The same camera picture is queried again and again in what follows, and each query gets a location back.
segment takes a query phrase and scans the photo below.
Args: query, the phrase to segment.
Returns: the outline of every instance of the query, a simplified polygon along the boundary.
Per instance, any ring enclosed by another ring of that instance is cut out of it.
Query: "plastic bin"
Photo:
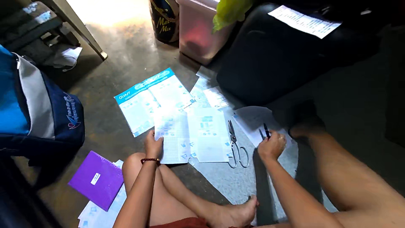
[[[229,25],[212,34],[212,19],[219,0],[176,0],[180,5],[180,51],[207,65],[224,46],[235,26]]]

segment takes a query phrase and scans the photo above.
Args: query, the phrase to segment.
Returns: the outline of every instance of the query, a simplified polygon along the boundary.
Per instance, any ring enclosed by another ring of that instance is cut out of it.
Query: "silver scissors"
[[[232,166],[229,162],[228,162],[228,164],[231,168],[236,168],[238,166],[238,163],[236,162],[235,151],[233,150],[234,145],[235,145],[236,149],[238,150],[239,162],[241,163],[241,166],[244,168],[247,168],[249,166],[249,162],[250,162],[249,154],[247,153],[246,149],[243,146],[238,147],[238,145],[236,144],[235,130],[233,129],[232,122],[230,120],[228,120],[228,128],[229,128],[229,133],[230,133],[230,140],[232,141],[230,146],[232,149],[232,155],[233,155],[233,160],[235,161],[235,166]],[[245,165],[245,166],[242,163],[242,157],[241,157],[241,152],[239,151],[239,148],[243,149],[246,153],[247,165]]]

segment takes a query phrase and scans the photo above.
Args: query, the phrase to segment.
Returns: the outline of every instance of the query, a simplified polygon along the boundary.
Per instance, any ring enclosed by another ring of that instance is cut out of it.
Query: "hand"
[[[163,137],[155,141],[155,130],[150,130],[145,138],[146,158],[159,158],[162,152]]]
[[[259,144],[257,151],[262,161],[277,161],[286,147],[286,136],[273,130],[269,130],[269,132],[271,133],[270,139],[266,137]]]

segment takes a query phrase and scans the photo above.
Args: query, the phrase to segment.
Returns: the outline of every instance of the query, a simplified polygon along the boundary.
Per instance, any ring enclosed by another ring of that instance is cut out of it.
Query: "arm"
[[[299,185],[277,161],[285,145],[285,136],[271,131],[270,139],[265,138],[259,144],[258,152],[292,227],[343,228],[342,224]]]
[[[158,158],[163,138],[155,141],[155,131],[149,131],[145,139],[146,158]],[[118,213],[113,228],[145,228],[149,220],[155,183],[156,161],[145,161],[132,188]]]

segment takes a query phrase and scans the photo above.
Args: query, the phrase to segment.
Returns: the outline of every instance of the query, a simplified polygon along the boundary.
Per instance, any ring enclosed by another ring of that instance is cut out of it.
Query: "pen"
[[[266,124],[265,124],[265,123],[263,123],[263,126],[264,126],[264,131],[266,132],[266,136],[267,136],[267,138],[270,138],[269,130],[267,129]]]

